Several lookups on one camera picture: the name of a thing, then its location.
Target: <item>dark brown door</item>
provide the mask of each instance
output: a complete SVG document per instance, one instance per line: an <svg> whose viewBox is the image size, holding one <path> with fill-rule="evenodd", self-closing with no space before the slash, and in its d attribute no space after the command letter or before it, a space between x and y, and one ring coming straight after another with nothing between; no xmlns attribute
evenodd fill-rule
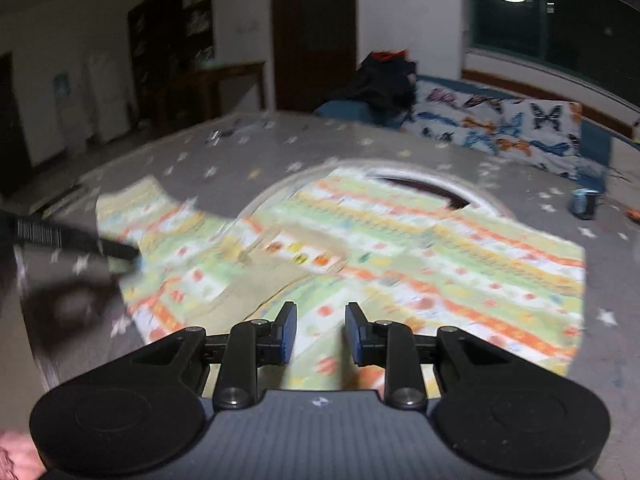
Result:
<svg viewBox="0 0 640 480"><path fill-rule="evenodd" d="M12 56L0 56L0 195L7 197L27 183L31 161L14 97Z"/></svg>
<svg viewBox="0 0 640 480"><path fill-rule="evenodd" d="M272 2L277 107L311 112L355 74L355 0Z"/></svg>

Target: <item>wooden trim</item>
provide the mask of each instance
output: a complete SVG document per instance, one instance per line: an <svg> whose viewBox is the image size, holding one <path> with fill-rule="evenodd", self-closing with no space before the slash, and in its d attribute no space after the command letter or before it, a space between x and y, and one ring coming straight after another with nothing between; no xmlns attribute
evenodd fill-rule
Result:
<svg viewBox="0 0 640 480"><path fill-rule="evenodd" d="M537 86L532 86L519 81L511 79L504 79L494 74L487 74L485 72L478 72L476 70L464 69L462 71L462 79L482 83L485 85L494 86L506 91L514 92L516 94L525 95L534 99L546 99L549 101L572 101L565 96L543 90ZM602 126L619 133L627 139L633 138L633 129L626 123L611 117L607 114L599 112L598 110L582 105L582 116L593 121L594 123L601 124Z"/></svg>

